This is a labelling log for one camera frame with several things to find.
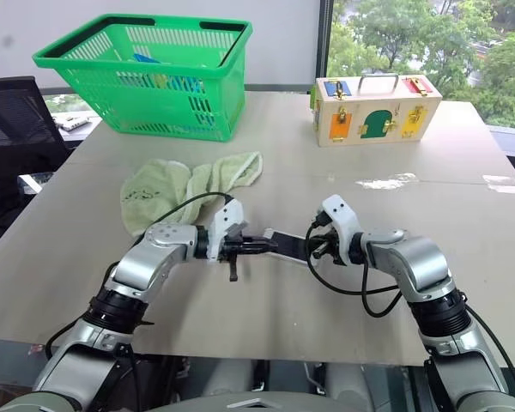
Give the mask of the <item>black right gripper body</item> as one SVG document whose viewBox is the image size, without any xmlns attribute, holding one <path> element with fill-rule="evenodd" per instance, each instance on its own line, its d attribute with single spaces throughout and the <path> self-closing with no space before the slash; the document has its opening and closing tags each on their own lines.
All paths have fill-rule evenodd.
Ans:
<svg viewBox="0 0 515 412">
<path fill-rule="evenodd" d="M 331 222 L 329 226 L 336 229 L 337 240 L 321 240 L 320 238 L 317 238 L 317 235 L 313 235 L 312 246 L 316 244 L 321 245 L 322 243 L 329 243 L 331 247 L 330 256 L 332 256 L 333 263 L 337 265 L 346 265 L 345 261 L 347 259 L 342 257 L 343 247 L 341 246 L 342 241 L 346 239 L 346 236 L 343 234 L 343 228 L 337 222 Z"/>
</svg>

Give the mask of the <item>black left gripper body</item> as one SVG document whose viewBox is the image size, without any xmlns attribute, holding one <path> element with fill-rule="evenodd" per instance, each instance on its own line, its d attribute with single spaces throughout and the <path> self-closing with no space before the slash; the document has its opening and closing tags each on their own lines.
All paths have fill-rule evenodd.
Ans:
<svg viewBox="0 0 515 412">
<path fill-rule="evenodd" d="M 220 249 L 218 251 L 217 260 L 222 263 L 229 263 L 231 267 L 236 266 L 237 255 L 243 242 L 243 230 L 246 228 L 247 222 L 243 220 L 241 223 L 221 222 Z"/>
</svg>

